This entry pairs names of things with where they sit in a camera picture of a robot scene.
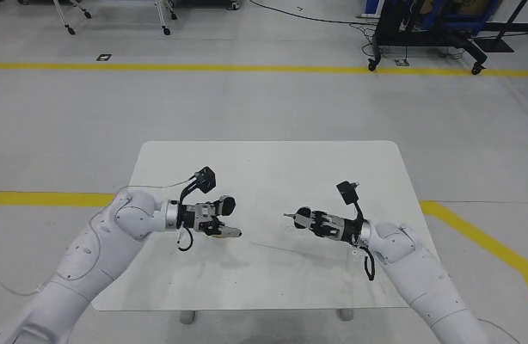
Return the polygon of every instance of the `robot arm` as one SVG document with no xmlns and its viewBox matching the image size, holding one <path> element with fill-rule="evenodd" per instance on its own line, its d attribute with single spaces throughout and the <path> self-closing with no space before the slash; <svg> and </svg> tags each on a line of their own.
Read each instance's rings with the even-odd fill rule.
<svg viewBox="0 0 528 344">
<path fill-rule="evenodd" d="M 208 168 L 193 178 L 180 201 L 157 202 L 143 191 L 117 193 L 66 249 L 58 271 L 42 290 L 16 318 L 0 328 L 0 344 L 66 344 L 90 302 L 125 272 L 154 231 L 183 227 L 208 236 L 241 236 L 240 230 L 226 227 L 218 219 L 233 212 L 233 198 L 182 204 L 193 190 L 198 188 L 206 194 L 215 186 L 214 174 Z M 189 248 L 191 243 L 181 250 Z"/>
<path fill-rule="evenodd" d="M 369 250 L 405 302 L 427 323 L 440 343 L 490 343 L 459 296 L 450 275 L 411 228 L 391 223 L 375 226 L 364 219 L 357 203 L 357 186 L 347 181 L 337 186 L 345 203 L 356 205 L 355 220 L 313 212 L 307 207 L 286 216 L 294 219 L 297 228 L 308 228 L 319 237 Z"/>
</svg>

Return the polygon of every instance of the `white table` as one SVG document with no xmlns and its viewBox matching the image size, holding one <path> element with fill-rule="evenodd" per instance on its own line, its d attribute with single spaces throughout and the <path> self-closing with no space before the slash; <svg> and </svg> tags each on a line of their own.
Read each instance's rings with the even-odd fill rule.
<svg viewBox="0 0 528 344">
<path fill-rule="evenodd" d="M 152 234 L 132 265 L 92 305 L 97 310 L 262 310 L 407 307 L 378 267 L 369 282 L 353 248 L 295 229 L 284 212 L 310 206 L 353 218 L 336 190 L 359 181 L 366 218 L 411 225 L 436 254 L 397 146 L 369 142 L 148 142 L 131 185 L 169 185 L 209 166 L 217 186 L 185 203 L 236 198 L 226 219 L 240 238 Z M 151 190 L 177 199 L 182 187 Z"/>
</svg>

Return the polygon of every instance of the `yellow tape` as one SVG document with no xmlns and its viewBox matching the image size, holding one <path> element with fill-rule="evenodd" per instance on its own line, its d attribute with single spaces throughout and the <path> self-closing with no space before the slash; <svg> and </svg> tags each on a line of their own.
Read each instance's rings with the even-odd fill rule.
<svg viewBox="0 0 528 344">
<path fill-rule="evenodd" d="M 0 191 L 0 206 L 105 206 L 110 193 L 20 193 Z"/>
<path fill-rule="evenodd" d="M 23 193 L 0 191 L 0 206 L 105 206 L 111 193 Z M 528 285 L 528 260 L 438 202 L 420 202 L 423 214 L 432 215 L 486 249 L 522 274 Z"/>
<path fill-rule="evenodd" d="M 432 215 L 449 225 L 471 241 L 477 243 L 481 248 L 487 250 L 490 254 L 504 261 L 509 267 L 513 267 L 522 274 L 525 283 L 528 285 L 528 260 L 518 253 L 514 252 L 502 243 L 499 243 L 490 235 L 484 233 L 473 224 L 460 218 L 440 203 L 433 201 L 421 201 L 423 214 Z"/>
<path fill-rule="evenodd" d="M 366 66 L 326 65 L 265 65 L 265 64 L 61 64 L 61 63 L 8 63 L 0 62 L 0 70 L 49 71 L 235 71 L 271 73 L 328 73 L 369 74 Z M 373 73 L 390 75 L 428 75 L 446 77 L 471 77 L 469 69 L 449 68 L 392 68 L 379 67 Z M 484 70 L 481 75 L 490 77 L 528 77 L 528 71 Z"/>
</svg>

